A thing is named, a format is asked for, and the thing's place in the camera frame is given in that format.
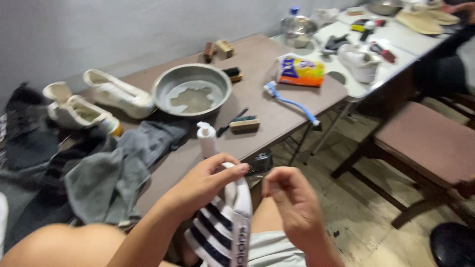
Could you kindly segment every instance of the gray wall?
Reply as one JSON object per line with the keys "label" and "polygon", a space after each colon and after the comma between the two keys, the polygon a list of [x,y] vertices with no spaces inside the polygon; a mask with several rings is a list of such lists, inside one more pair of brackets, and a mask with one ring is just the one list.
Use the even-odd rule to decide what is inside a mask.
{"label": "gray wall", "polygon": [[23,81],[42,89],[98,68],[124,76],[202,51],[209,40],[279,32],[291,5],[345,8],[359,0],[2,0],[0,107]]}

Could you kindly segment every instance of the stainless steel bowl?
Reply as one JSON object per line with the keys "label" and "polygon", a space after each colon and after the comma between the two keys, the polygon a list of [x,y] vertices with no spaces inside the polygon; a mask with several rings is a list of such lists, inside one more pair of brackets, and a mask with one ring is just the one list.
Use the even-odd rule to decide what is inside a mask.
{"label": "stainless steel bowl", "polygon": [[297,16],[297,27],[295,32],[285,32],[287,19],[281,20],[282,31],[286,37],[286,43],[294,48],[304,48],[310,43],[312,37],[317,33],[318,26],[315,22],[304,16]]}
{"label": "stainless steel bowl", "polygon": [[219,110],[231,94],[231,80],[222,70],[205,64],[171,68],[155,81],[155,104],[181,117],[202,118]]}
{"label": "stainless steel bowl", "polygon": [[404,2],[402,0],[370,0],[366,7],[378,15],[394,16],[404,7]]}

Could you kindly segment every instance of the table leg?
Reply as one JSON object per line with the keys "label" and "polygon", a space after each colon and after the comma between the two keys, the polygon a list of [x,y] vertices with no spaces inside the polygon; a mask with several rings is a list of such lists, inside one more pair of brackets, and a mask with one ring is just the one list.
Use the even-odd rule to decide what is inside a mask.
{"label": "table leg", "polygon": [[304,132],[304,135],[302,136],[302,139],[298,143],[298,146],[295,149],[294,154],[292,155],[292,158],[290,159],[289,164],[287,166],[292,166],[292,163],[294,162],[295,157],[300,152],[300,148],[302,147],[302,144],[305,142],[305,139],[307,138],[307,135],[311,131],[312,128],[313,128],[313,124],[309,123],[308,126],[307,126],[307,129]]}
{"label": "table leg", "polygon": [[335,128],[336,124],[340,121],[340,119],[345,116],[347,113],[348,113],[348,110],[350,109],[350,107],[353,105],[353,102],[348,102],[344,107],[343,109],[338,113],[338,115],[336,116],[335,120],[332,121],[332,124],[330,125],[330,128],[328,128],[324,133],[323,135],[320,137],[320,139],[318,140],[318,142],[313,146],[313,148],[311,149],[312,153],[310,153],[310,155],[307,157],[307,159],[305,160],[304,162],[304,165],[307,165],[308,164],[308,161],[309,159],[312,157],[312,156],[315,156],[315,154],[317,153],[317,151],[320,149],[320,147],[323,145],[323,143],[325,142],[325,140],[328,138],[328,136],[332,133],[333,129]]}

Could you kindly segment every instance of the blue bottle cap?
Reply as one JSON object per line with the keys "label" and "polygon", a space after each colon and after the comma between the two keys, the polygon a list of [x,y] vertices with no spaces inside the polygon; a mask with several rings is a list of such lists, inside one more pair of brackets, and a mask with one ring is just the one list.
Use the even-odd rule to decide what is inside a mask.
{"label": "blue bottle cap", "polygon": [[298,6],[293,6],[290,8],[290,14],[291,15],[297,15],[298,11],[300,10],[300,7]]}

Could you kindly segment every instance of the dirty floor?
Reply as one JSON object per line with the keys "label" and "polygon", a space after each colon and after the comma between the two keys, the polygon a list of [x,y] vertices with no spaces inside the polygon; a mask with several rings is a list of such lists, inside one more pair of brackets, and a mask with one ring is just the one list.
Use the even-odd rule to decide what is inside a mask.
{"label": "dirty floor", "polygon": [[[466,120],[436,100],[425,99],[423,104],[455,121]],[[330,118],[335,116],[333,111],[321,116],[323,126],[328,126]],[[316,190],[327,232],[347,267],[434,267],[428,237],[439,223],[461,222],[452,210],[444,206],[429,211],[396,230],[390,222],[399,211],[389,202],[349,173],[336,181],[330,177],[377,125],[376,119],[357,114],[353,120],[343,119],[307,166],[302,164],[305,154],[297,158],[294,166],[302,170]],[[300,139],[302,131],[296,132],[294,137]],[[312,132],[304,150],[320,135]],[[274,146],[272,152],[276,166],[288,163],[291,156],[288,144],[282,142]],[[382,161],[362,159],[355,167],[407,206],[422,199],[405,175]]]}

